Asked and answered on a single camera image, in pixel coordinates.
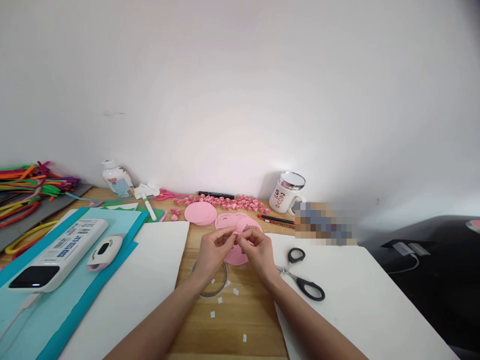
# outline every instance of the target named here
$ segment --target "pen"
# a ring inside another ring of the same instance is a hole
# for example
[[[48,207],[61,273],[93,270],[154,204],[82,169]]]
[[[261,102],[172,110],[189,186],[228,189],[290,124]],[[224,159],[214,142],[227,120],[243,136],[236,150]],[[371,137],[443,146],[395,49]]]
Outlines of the pen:
[[[281,226],[284,226],[284,227],[287,227],[287,228],[290,228],[290,229],[295,229],[295,226],[292,226],[290,224],[276,222],[276,221],[268,220],[268,219],[262,219],[262,220],[265,221],[266,223],[272,223],[272,224],[281,225]]]
[[[295,221],[291,221],[291,220],[285,220],[285,219],[281,219],[281,218],[278,218],[278,217],[267,216],[267,215],[263,215],[263,214],[258,214],[257,216],[260,219],[268,219],[268,220],[273,220],[273,221],[278,222],[278,223],[295,225]]]
[[[213,196],[215,198],[224,197],[225,199],[232,199],[232,200],[236,199],[235,195],[221,194],[221,193],[218,193],[218,192],[210,192],[210,191],[199,191],[198,192],[198,195],[202,195],[202,194],[210,195],[210,196]]]

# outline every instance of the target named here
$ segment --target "mug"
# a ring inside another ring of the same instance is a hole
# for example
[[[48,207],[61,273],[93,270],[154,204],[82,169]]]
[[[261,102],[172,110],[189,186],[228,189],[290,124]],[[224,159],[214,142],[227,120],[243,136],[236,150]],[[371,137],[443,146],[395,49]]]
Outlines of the mug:
[[[296,172],[282,172],[268,201],[270,207],[277,213],[283,214],[288,212],[290,215],[295,216],[295,213],[292,211],[294,204],[307,202],[305,197],[299,195],[299,191],[304,188],[305,183],[305,178]]]

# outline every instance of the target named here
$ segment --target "scissors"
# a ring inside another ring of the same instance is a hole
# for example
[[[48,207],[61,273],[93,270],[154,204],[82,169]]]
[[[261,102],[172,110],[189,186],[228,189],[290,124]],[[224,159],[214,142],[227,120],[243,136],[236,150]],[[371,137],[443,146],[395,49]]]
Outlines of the scissors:
[[[294,251],[299,251],[301,253],[300,257],[293,257],[292,253]],[[300,288],[301,292],[307,295],[310,299],[315,300],[315,301],[322,301],[325,299],[325,292],[324,290],[318,286],[316,283],[307,281],[305,279],[302,279],[301,277],[295,276],[290,272],[290,265],[295,264],[296,262],[303,261],[305,259],[305,251],[303,251],[301,248],[294,247],[288,252],[288,266],[287,267],[281,267],[281,266],[276,266],[277,270],[280,272],[280,274],[285,274],[285,275],[290,275],[293,280],[296,281],[298,287]],[[317,289],[320,292],[320,297],[315,297],[312,294],[310,294],[306,289],[305,285],[311,286],[314,289]]]
[[[162,201],[171,198],[188,198],[189,196],[186,194],[177,194],[168,191],[167,189],[160,189],[160,195],[158,195],[154,200]]]

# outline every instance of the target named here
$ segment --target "glue tape dispenser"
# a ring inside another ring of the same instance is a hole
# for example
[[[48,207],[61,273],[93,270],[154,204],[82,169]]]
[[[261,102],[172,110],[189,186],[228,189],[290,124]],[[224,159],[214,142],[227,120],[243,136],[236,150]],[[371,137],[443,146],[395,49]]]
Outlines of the glue tape dispenser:
[[[105,269],[117,256],[123,240],[124,237],[121,235],[107,236],[103,239],[91,253],[86,268],[93,272]]]

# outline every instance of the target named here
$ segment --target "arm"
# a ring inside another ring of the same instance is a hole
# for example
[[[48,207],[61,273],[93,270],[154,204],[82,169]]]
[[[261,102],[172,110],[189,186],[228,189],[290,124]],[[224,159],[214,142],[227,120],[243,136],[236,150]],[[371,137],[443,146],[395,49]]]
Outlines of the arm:
[[[163,358],[190,308],[233,247],[234,230],[235,226],[226,227],[202,236],[198,260],[190,277],[120,341],[105,360]]]
[[[340,331],[309,306],[280,276],[275,267],[272,240],[247,226],[235,242],[248,256],[258,278],[312,359],[368,360]]]

